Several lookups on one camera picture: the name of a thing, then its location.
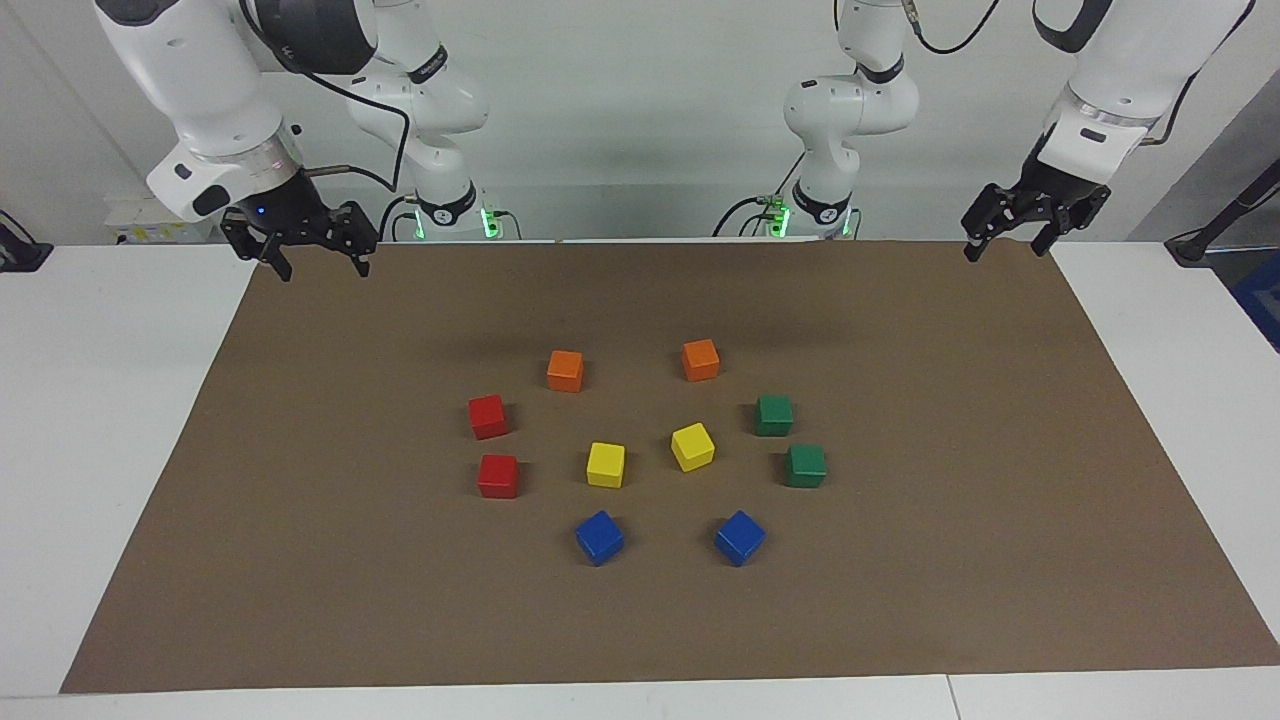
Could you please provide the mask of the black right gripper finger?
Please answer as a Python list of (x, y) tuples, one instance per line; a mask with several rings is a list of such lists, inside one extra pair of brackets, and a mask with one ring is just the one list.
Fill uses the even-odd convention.
[(289, 282), (293, 268), (280, 251), (282, 234), (260, 233), (238, 208), (228, 208), (221, 215), (221, 232), (236, 256), (270, 266), (283, 282)]
[(367, 278), (369, 258), (376, 252), (380, 234), (356, 201), (343, 202), (334, 211), (334, 250), (349, 259), (357, 274)]

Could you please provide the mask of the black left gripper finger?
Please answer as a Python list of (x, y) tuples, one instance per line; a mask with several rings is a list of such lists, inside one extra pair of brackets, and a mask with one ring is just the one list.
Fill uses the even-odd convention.
[(961, 228), (966, 234), (965, 259), (978, 263), (989, 242), (1002, 233), (1021, 224), (1016, 209), (1018, 187), (1005, 188), (987, 184), (961, 217)]
[(1044, 225), (1030, 242), (1037, 258), (1043, 258), (1052, 246), (1071, 231), (1087, 228), (1111, 196), (1111, 188), (1102, 184), (1074, 202), (1046, 196), (1039, 202), (1044, 210)]

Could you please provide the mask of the red wooden block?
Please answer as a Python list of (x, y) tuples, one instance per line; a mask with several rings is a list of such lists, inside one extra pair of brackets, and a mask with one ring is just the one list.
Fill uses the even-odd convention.
[(520, 464), (516, 456), (485, 454), (481, 456), (476, 487), (484, 498), (517, 498)]
[(511, 432), (506, 405), (499, 395), (484, 395), (467, 404), (468, 424), (476, 439), (492, 439)]

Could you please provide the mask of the black tripod stand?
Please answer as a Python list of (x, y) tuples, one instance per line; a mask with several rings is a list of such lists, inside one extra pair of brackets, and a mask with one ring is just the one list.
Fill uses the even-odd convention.
[(1180, 233), (1164, 242), (1180, 266), (1198, 266), (1210, 246), (1235, 222), (1280, 193), (1280, 158), (1272, 161), (1238, 196), (1204, 225)]

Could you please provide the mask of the blue box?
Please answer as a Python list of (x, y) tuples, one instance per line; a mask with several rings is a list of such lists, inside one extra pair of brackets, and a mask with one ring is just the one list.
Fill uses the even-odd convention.
[(1230, 295), (1280, 354), (1280, 250), (1239, 279)]

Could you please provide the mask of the black stand foot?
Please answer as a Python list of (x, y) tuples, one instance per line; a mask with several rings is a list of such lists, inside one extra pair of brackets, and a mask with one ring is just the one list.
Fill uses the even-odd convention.
[(0, 209), (0, 273), (36, 272), (52, 250), (52, 243), (37, 241), (10, 213)]

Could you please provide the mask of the yellow wooden block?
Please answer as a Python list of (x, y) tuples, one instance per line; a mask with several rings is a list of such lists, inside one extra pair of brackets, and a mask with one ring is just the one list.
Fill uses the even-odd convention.
[(588, 454), (586, 482), (591, 487), (620, 489), (623, 486), (626, 448), (593, 442)]
[(669, 442), (671, 451), (684, 473), (694, 471), (710, 464), (716, 456), (716, 443), (703, 423), (675, 430)]

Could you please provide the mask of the brown table mat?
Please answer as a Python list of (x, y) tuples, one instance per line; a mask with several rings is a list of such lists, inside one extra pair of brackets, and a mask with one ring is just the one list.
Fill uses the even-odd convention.
[[(253, 272), (65, 693), (1280, 665), (1053, 260), (387, 245)], [(684, 343), (714, 341), (689, 382)], [(579, 351), (577, 393), (547, 386)], [(511, 432), (476, 439), (499, 395)], [(754, 434), (787, 395), (786, 437)], [(680, 470), (675, 430), (714, 460)], [(586, 482), (593, 442), (623, 486)], [(785, 484), (790, 445), (828, 477)], [(485, 454), (520, 464), (484, 498)], [(744, 566), (716, 550), (745, 510)], [(594, 568), (575, 528), (625, 547)]]

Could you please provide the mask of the blue wooden block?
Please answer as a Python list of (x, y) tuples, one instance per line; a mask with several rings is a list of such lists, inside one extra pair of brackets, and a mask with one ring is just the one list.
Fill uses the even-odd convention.
[(746, 565), (764, 544), (768, 532), (745, 510), (737, 510), (716, 529), (713, 544), (735, 568)]
[(611, 561), (625, 547), (623, 530), (605, 510), (582, 520), (575, 528), (573, 538), (594, 568)]

